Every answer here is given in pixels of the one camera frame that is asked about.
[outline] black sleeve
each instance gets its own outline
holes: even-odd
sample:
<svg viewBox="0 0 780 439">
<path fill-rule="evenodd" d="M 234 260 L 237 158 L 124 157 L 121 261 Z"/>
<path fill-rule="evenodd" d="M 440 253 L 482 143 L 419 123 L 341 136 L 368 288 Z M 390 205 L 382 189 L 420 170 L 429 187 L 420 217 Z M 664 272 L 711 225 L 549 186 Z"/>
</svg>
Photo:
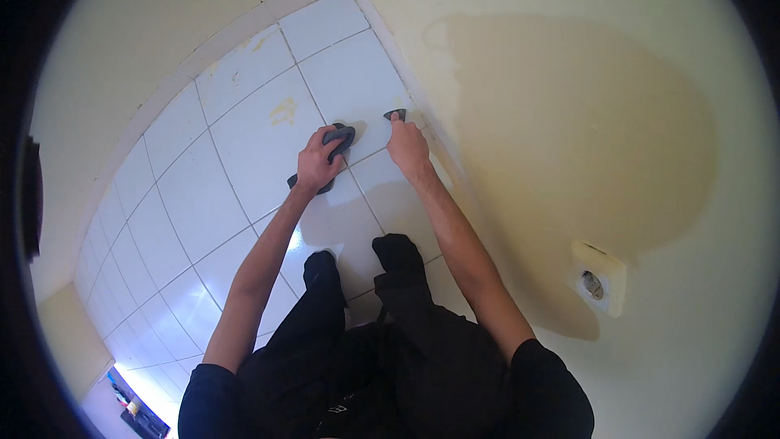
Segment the black sleeve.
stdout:
<svg viewBox="0 0 780 439">
<path fill-rule="evenodd" d="M 515 392 L 513 437 L 590 437 L 593 409 L 587 395 L 554 352 L 536 339 L 512 356 Z"/>
<path fill-rule="evenodd" d="M 179 437 L 243 437 L 239 381 L 214 364 L 199 364 L 190 376 L 179 409 Z"/>
</svg>

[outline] person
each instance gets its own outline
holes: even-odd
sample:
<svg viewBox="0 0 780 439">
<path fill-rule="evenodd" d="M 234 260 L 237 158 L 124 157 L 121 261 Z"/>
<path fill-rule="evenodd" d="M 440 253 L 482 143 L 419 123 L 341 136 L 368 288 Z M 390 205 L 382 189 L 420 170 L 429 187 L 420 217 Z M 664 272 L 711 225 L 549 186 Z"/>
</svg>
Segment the person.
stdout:
<svg viewBox="0 0 780 439">
<path fill-rule="evenodd" d="M 414 123 L 392 115 L 390 157 L 414 187 L 444 261 L 478 324 L 434 305 L 423 259 L 404 235 L 376 238 L 377 322 L 345 330 L 333 255 L 311 255 L 306 291 L 252 352 L 290 237 L 342 163 L 311 136 L 298 182 L 244 259 L 193 370 L 179 415 L 190 437 L 590 437 L 590 402 L 536 340 L 468 220 L 436 175 Z"/>
</svg>

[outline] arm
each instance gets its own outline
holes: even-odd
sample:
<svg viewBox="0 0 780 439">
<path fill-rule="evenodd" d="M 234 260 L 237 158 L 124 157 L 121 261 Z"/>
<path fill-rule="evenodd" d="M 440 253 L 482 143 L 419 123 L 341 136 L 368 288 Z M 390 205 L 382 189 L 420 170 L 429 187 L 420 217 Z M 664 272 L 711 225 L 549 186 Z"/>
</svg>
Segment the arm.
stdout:
<svg viewBox="0 0 780 439">
<path fill-rule="evenodd" d="M 203 363 L 216 364 L 235 373 L 252 352 L 260 318 L 298 220 L 317 190 L 334 178 L 341 166 L 342 155 L 334 157 L 333 164 L 328 164 L 327 155 L 342 140 L 322 145 L 325 133 L 335 128 L 319 128 L 298 154 L 298 182 L 236 272 Z"/>
<path fill-rule="evenodd" d="M 507 362 L 511 362 L 515 350 L 534 338 L 533 331 L 506 291 L 471 224 L 436 175 L 428 159 L 425 138 L 414 123 L 405 124 L 394 113 L 387 148 L 423 202 L 444 261 L 477 321 L 496 340 Z"/>
</svg>

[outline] white tiled floor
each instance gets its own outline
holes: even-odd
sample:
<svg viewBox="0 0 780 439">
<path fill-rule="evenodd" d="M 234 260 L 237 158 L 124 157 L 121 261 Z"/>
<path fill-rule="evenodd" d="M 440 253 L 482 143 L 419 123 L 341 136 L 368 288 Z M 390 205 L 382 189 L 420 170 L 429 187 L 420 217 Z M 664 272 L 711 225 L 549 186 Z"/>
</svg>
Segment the white tiled floor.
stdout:
<svg viewBox="0 0 780 439">
<path fill-rule="evenodd" d="M 473 318 L 384 150 L 382 114 L 399 107 L 415 110 L 360 9 L 321 0 L 198 75 L 139 139 L 94 215 L 75 284 L 117 369 L 164 420 L 176 420 L 232 278 L 288 194 L 298 151 L 328 123 L 358 132 L 349 169 L 301 218 L 255 348 L 305 291 L 303 262 L 320 249 L 336 254 L 353 322 L 375 319 L 382 268 L 370 245 L 387 232 L 409 235 L 437 301 Z"/>
</svg>

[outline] black pants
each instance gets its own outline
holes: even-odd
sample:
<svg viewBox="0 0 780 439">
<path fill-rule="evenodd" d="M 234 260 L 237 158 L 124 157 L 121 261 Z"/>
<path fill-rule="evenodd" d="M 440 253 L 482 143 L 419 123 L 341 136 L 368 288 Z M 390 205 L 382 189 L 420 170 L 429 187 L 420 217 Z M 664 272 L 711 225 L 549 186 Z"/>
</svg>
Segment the black pants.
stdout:
<svg viewBox="0 0 780 439">
<path fill-rule="evenodd" d="M 375 278 L 394 322 L 344 330 L 335 260 L 312 255 L 307 291 L 238 371 L 244 415 L 273 437 L 308 437 L 328 407 L 382 382 L 415 437 L 477 437 L 509 407 L 508 366 L 484 328 L 434 305 L 424 274 Z"/>
</svg>

